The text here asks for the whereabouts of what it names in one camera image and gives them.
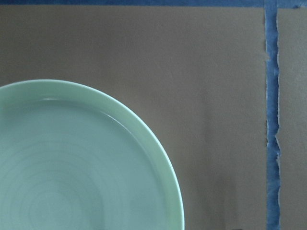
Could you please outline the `mint green ceramic plate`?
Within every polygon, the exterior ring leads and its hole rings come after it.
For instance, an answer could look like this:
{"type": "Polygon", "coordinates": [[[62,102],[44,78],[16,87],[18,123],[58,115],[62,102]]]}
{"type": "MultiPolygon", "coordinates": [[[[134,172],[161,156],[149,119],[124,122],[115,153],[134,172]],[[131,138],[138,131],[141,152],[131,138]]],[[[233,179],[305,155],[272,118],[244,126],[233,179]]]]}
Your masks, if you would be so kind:
{"type": "Polygon", "coordinates": [[[171,162],[149,127],[96,89],[62,80],[0,89],[3,230],[182,230],[171,162]]]}

